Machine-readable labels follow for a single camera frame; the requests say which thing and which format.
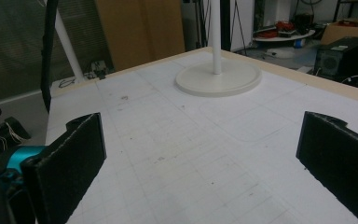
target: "wooden board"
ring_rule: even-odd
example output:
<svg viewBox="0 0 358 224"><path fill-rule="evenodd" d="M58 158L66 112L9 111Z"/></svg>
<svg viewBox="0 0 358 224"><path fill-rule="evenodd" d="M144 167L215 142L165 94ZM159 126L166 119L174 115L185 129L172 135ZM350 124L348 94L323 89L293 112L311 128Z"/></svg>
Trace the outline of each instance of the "wooden board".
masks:
<svg viewBox="0 0 358 224"><path fill-rule="evenodd" d="M117 71L185 52L180 1L95 3Z"/></svg>

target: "small box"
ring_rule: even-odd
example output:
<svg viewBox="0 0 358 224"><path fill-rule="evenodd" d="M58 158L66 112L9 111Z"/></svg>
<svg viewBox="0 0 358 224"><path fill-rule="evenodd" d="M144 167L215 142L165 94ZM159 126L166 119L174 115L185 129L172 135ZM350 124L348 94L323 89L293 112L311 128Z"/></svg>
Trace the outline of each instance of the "small box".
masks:
<svg viewBox="0 0 358 224"><path fill-rule="evenodd" d="M321 44L328 45L345 36L358 37L358 26L354 27L349 25L353 25L353 21L337 21L329 24L324 30Z"/></svg>
<svg viewBox="0 0 358 224"><path fill-rule="evenodd" d="M358 85L358 37L346 36L321 46L316 54L313 75L352 86Z"/></svg>

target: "white cable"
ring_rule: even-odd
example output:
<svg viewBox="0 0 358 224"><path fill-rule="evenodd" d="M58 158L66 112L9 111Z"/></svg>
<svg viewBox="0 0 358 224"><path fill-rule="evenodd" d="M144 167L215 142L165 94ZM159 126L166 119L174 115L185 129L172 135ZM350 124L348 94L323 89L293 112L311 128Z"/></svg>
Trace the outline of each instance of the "white cable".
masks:
<svg viewBox="0 0 358 224"><path fill-rule="evenodd" d="M316 71L315 76L317 77L319 75L319 72L321 71L321 67L318 68L318 71Z"/></svg>
<svg viewBox="0 0 358 224"><path fill-rule="evenodd" d="M41 7L45 7L45 6L46 6L46 3L43 2L42 0L36 0L36 2L39 3L39 5L40 5Z"/></svg>
<svg viewBox="0 0 358 224"><path fill-rule="evenodd" d="M344 80L342 80L341 83L344 83L346 80L351 80L351 78L353 78L353 77L347 77L347 78L345 78Z"/></svg>
<svg viewBox="0 0 358 224"><path fill-rule="evenodd" d="M22 144L22 143L24 143L25 141L27 141L27 139L22 138L21 136L19 136L18 134L16 134L7 122L5 122L5 124L7 125L7 127L8 127L8 132L10 133L10 136L11 136L11 138L13 139L14 142Z"/></svg>
<svg viewBox="0 0 358 224"><path fill-rule="evenodd" d="M7 149L7 140L2 136L0 136L0 140L2 142L2 145L4 147L4 151L5 151Z"/></svg>

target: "red object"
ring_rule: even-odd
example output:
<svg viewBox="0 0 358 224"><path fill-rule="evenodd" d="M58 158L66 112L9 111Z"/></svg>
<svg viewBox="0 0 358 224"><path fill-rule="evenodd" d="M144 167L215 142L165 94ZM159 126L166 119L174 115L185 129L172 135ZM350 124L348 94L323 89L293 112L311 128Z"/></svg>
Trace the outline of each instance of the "red object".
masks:
<svg viewBox="0 0 358 224"><path fill-rule="evenodd" d="M296 29L295 25L290 21L277 21L275 26L278 31L294 31Z"/></svg>
<svg viewBox="0 0 358 224"><path fill-rule="evenodd" d="M258 38L273 38L278 36L277 30L269 30L269 31L263 31L256 35Z"/></svg>

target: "equipment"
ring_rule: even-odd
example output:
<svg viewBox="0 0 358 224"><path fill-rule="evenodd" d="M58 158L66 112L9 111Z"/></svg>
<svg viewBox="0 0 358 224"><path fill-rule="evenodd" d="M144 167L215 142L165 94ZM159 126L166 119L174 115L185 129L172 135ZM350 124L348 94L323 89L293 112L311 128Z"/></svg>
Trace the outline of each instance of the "equipment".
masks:
<svg viewBox="0 0 358 224"><path fill-rule="evenodd" d="M74 119L47 147L0 155L0 223L65 223L106 158L99 113Z"/></svg>
<svg viewBox="0 0 358 224"><path fill-rule="evenodd" d="M358 217L358 133L346 125L306 111L296 157Z"/></svg>
<svg viewBox="0 0 358 224"><path fill-rule="evenodd" d="M320 47L316 54L313 75L337 82L358 76L358 37L346 36ZM348 83L357 86L358 78L353 78Z"/></svg>

